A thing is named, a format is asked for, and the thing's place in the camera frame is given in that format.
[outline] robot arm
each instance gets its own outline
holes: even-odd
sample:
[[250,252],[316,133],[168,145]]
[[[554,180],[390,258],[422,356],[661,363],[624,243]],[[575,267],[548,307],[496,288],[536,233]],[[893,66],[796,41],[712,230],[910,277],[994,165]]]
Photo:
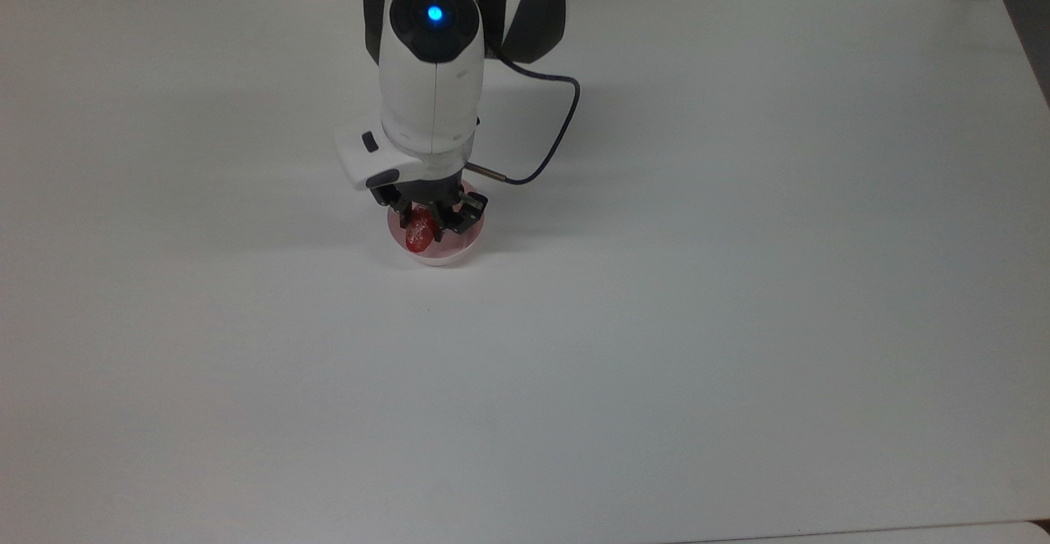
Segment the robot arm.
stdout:
[[364,16],[381,102],[336,133],[346,174],[401,214],[402,227],[424,205],[437,240],[443,230],[462,233],[487,205],[461,185],[486,51],[542,57],[561,40],[565,0],[364,0]]

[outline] black button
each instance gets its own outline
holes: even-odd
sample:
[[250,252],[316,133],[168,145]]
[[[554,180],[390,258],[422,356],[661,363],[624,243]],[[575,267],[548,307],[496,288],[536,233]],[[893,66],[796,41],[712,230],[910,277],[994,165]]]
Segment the black button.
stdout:
[[401,176],[400,171],[397,169],[387,169],[379,174],[372,174],[369,181],[364,182],[364,185],[369,189],[377,188],[378,186],[391,185],[392,182],[396,182],[398,177]]
[[372,132],[361,133],[361,141],[364,143],[364,149],[369,152],[379,150],[379,145],[376,144],[376,138],[372,135]]

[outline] black cable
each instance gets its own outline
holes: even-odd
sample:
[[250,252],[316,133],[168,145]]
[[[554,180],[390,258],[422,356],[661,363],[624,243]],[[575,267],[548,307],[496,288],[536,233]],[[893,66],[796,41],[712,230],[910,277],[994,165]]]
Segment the black cable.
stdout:
[[496,173],[496,171],[485,169],[484,167],[478,167],[477,165],[472,165],[472,163],[467,164],[468,167],[474,167],[474,169],[469,170],[477,171],[477,173],[486,174],[486,176],[489,177],[492,177],[492,174],[496,174],[497,176],[492,179],[496,179],[497,181],[505,182],[505,184],[510,184],[513,186],[522,186],[527,184],[528,182],[532,182],[533,179],[540,176],[540,173],[542,173],[542,171],[547,168],[547,163],[550,163],[550,160],[554,156],[554,151],[558,150],[559,145],[562,144],[562,138],[565,137],[566,129],[569,129],[569,123],[572,122],[572,116],[576,111],[576,104],[580,103],[580,81],[575,80],[575,78],[573,77],[560,77],[558,76],[558,74],[532,72],[531,69],[522,68],[522,66],[518,66],[517,64],[514,64],[514,62],[511,62],[510,59],[506,57],[506,55],[503,55],[503,50],[500,50],[499,47],[491,46],[491,44],[489,47],[492,50],[492,54],[496,55],[496,58],[499,58],[500,62],[503,62],[503,64],[506,65],[507,68],[513,69],[514,72],[522,74],[522,76],[524,77],[536,78],[536,80],[538,81],[555,81],[556,83],[572,84],[573,88],[572,104],[571,106],[569,106],[569,111],[565,116],[565,122],[562,123],[562,129],[559,129],[558,137],[554,138],[554,144],[550,145],[550,150],[547,151],[547,155],[545,155],[545,158],[543,159],[543,163],[540,163],[540,166],[537,167],[536,171],[532,171],[532,174],[529,174],[529,176],[525,179],[510,179],[505,176],[505,174],[499,174]]

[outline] red candy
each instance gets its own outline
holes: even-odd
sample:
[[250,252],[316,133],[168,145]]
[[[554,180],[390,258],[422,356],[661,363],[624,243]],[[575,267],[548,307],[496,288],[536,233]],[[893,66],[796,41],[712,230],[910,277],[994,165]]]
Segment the red candy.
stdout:
[[438,229],[434,215],[424,205],[416,205],[404,229],[404,245],[413,253],[422,253],[434,242]]

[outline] table surface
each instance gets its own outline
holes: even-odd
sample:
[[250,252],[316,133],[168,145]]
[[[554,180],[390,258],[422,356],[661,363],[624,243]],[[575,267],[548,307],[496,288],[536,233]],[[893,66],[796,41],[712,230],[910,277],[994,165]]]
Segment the table surface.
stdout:
[[[1001,0],[570,0],[423,268],[360,0],[0,0],[0,541],[1050,516],[1050,111]],[[488,65],[474,160],[570,91]]]

